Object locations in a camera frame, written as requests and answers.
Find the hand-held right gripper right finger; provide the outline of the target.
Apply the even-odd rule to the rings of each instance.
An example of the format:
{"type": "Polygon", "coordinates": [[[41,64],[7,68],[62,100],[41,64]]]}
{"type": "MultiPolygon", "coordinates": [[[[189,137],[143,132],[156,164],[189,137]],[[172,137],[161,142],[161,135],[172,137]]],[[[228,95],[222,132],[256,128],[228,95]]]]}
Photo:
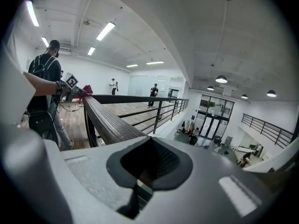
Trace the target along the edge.
{"type": "Polygon", "coordinates": [[[163,141],[187,153],[193,169],[177,189],[154,192],[139,224],[256,224],[268,210],[272,194],[250,172],[210,149],[163,141]]]}

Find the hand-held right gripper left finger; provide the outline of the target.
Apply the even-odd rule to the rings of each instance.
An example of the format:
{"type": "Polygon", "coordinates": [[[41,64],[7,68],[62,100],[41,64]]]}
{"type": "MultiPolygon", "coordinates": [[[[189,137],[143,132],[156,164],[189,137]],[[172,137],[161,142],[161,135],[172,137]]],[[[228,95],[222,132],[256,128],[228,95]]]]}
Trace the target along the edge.
{"type": "Polygon", "coordinates": [[[55,224],[151,224],[153,207],[148,204],[131,219],[121,212],[133,202],[134,191],[119,186],[106,168],[110,155],[147,137],[104,147],[60,152],[54,142],[45,140],[47,160],[58,196],[62,198],[55,224]]]}

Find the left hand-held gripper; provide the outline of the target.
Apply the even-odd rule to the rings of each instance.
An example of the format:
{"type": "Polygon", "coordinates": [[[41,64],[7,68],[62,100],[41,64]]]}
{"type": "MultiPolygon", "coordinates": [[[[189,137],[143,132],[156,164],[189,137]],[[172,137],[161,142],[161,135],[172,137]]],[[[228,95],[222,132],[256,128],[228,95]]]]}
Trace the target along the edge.
{"type": "Polygon", "coordinates": [[[63,91],[62,95],[85,95],[87,91],[77,87],[78,80],[72,73],[65,73],[61,78],[60,81],[62,83],[63,91]]]}

